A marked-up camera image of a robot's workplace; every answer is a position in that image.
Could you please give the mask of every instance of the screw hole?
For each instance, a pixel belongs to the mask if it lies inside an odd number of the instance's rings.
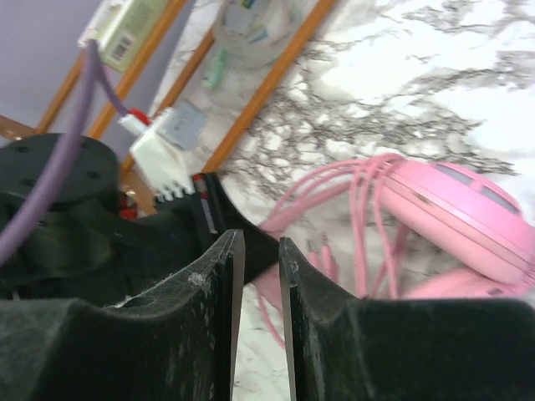
[[[145,307],[152,303],[152,299],[149,297],[133,297],[129,299],[123,307]]]
[[[27,178],[26,180],[20,181],[20,183],[22,186],[27,186],[28,188],[32,188],[35,185],[36,181]]]
[[[28,153],[30,151],[30,148],[28,148],[27,146],[17,146],[15,148],[15,151],[17,153]]]
[[[98,171],[90,171],[89,173],[87,173],[87,176],[91,180],[98,180],[98,179],[102,178],[102,175]]]

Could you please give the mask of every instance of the wooden frame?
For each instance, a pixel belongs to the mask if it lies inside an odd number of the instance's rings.
[[[156,24],[155,28],[138,52],[134,62],[126,70],[119,84],[116,86],[115,91],[120,99],[124,99],[130,92],[135,81],[139,78],[141,72],[147,65],[150,57],[155,52],[158,44],[163,39],[172,23],[178,17],[178,14],[185,4],[186,0],[171,0],[170,4],[167,6],[167,9],[163,12],[162,18]],[[301,53],[306,43],[333,8],[334,4],[336,4],[336,0],[318,0],[317,5],[308,15],[300,29],[296,32],[290,44],[286,47],[284,52],[278,58],[277,62],[273,65],[271,72],[263,80],[262,84],[252,96],[249,103],[246,105],[235,123],[227,132],[227,135],[223,141],[219,144],[214,154],[207,161],[203,172],[219,170],[224,160],[230,155],[247,127],[255,119],[257,113],[272,94],[273,90],[275,90],[277,85],[283,79],[293,61]],[[189,82],[191,76],[195,73],[196,69],[205,58],[213,43],[213,29],[210,29],[206,36],[201,40],[196,51],[183,68],[175,83],[173,83],[171,86],[156,113],[159,113],[164,108],[171,107],[176,102],[183,89]],[[84,57],[82,55],[78,57],[74,66],[71,68],[69,74],[61,85],[59,91],[56,93],[56,96],[54,96],[43,118],[35,129],[0,116],[0,135],[11,140],[19,140],[30,135],[39,135],[47,132],[48,128],[52,125],[54,119],[59,114],[59,111],[63,107],[65,101],[71,94],[79,79],[79,76],[81,75],[83,59]],[[99,139],[104,133],[104,130],[110,124],[114,113],[115,110],[113,105],[111,103],[107,103],[107,105],[101,110],[93,125],[90,127],[89,136],[91,138]],[[135,173],[134,170],[132,170],[133,166],[134,160],[131,156],[128,156],[121,166],[121,182],[124,185],[125,190],[130,191],[130,194],[135,198],[143,212],[147,214],[155,213],[152,202],[153,195],[145,185],[144,181]]]

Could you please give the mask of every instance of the black plastic part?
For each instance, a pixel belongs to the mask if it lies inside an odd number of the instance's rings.
[[[37,135],[0,149],[0,231],[36,180],[59,135]],[[115,154],[82,138],[81,150],[51,211],[0,268],[0,297],[79,297],[97,306],[121,302],[197,259],[203,250],[191,211],[136,221],[118,216]]]
[[[516,300],[359,300],[280,245],[292,400],[535,399],[535,313]]]
[[[245,283],[251,282],[278,263],[278,241],[253,225],[236,209],[228,199],[217,174],[199,174],[194,177],[194,181],[198,189],[195,195],[164,202],[155,199],[156,209],[173,210],[179,216],[192,211],[203,249],[207,249],[226,230],[242,230],[246,248]],[[206,188],[206,192],[203,193],[199,188]]]
[[[2,401],[230,401],[242,233],[121,308],[0,302]]]

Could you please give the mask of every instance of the white sticker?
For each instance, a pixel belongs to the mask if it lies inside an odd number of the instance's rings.
[[[172,118],[161,128],[161,136],[184,150],[191,149],[206,124],[206,115],[197,107],[182,100],[175,107]]]
[[[208,230],[211,234],[217,234],[216,225],[214,220],[211,218],[210,206],[208,205],[208,200],[201,198],[202,210],[204,211],[204,216],[206,217],[206,223],[208,224]]]
[[[128,49],[132,44],[134,44],[134,38],[129,35],[126,32],[123,32],[119,36],[119,40],[117,41],[117,44],[114,47],[113,52],[111,52],[110,57],[116,62],[120,63],[123,61],[123,58],[125,57],[125,54],[128,53]]]

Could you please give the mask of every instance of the headphone ear cup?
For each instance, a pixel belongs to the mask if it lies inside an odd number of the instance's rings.
[[[512,288],[494,282],[468,267],[458,267],[432,277],[404,299],[514,297]]]
[[[435,203],[435,198],[428,199],[429,194],[424,196],[417,192],[420,187],[410,189],[403,182],[402,177],[389,177],[381,190],[380,204],[392,216],[462,264],[492,280],[507,285],[522,280],[529,264],[517,248],[507,248],[488,239],[485,232],[480,231],[481,224],[474,226],[470,218],[456,214],[449,206],[445,208],[443,203]],[[515,219],[515,227],[524,230],[525,225]],[[531,230],[525,232],[535,241]]]

